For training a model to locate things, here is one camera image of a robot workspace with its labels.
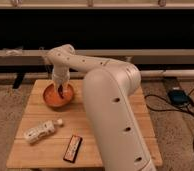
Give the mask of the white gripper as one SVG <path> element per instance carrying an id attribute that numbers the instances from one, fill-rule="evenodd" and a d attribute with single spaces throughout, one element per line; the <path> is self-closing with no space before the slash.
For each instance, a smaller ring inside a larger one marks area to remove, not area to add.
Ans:
<path id="1" fill-rule="evenodd" d="M 64 97 L 68 93 L 68 80 L 70 79 L 69 68 L 66 66 L 55 65 L 52 70 L 52 80 L 54 90 L 58 91 L 59 84 L 62 85 L 62 96 Z"/>

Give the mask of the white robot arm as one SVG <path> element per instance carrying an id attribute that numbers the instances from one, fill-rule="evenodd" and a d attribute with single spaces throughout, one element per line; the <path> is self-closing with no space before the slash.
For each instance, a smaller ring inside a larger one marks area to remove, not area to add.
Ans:
<path id="1" fill-rule="evenodd" d="M 82 97 L 105 171 L 156 171 L 132 111 L 129 96 L 140 86 L 139 69 L 111 58 L 78 55 L 66 44 L 48 51 L 57 87 L 69 80 L 69 70 L 85 74 Z"/>

